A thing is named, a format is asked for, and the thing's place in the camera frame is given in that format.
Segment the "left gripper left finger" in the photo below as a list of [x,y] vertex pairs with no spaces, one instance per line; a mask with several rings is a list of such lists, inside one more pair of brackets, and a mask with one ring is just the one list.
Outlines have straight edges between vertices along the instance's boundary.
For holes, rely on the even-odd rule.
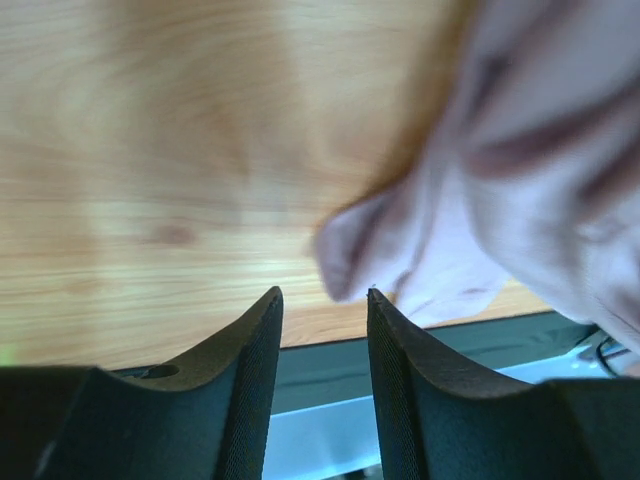
[[240,318],[141,374],[96,366],[1,371],[5,479],[258,479],[284,302]]

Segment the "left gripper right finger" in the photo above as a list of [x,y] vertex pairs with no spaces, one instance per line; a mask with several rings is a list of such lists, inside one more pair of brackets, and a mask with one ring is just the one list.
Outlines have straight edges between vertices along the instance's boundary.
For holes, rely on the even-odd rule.
[[638,477],[636,379],[513,379],[420,329],[374,289],[367,335],[385,478]]

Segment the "pink printed t shirt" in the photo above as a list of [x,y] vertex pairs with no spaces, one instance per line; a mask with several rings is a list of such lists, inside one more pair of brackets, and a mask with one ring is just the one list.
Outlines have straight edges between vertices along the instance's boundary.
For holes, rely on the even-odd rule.
[[393,293],[420,326],[517,279],[639,348],[639,5],[486,1],[422,158],[331,218],[329,297]]

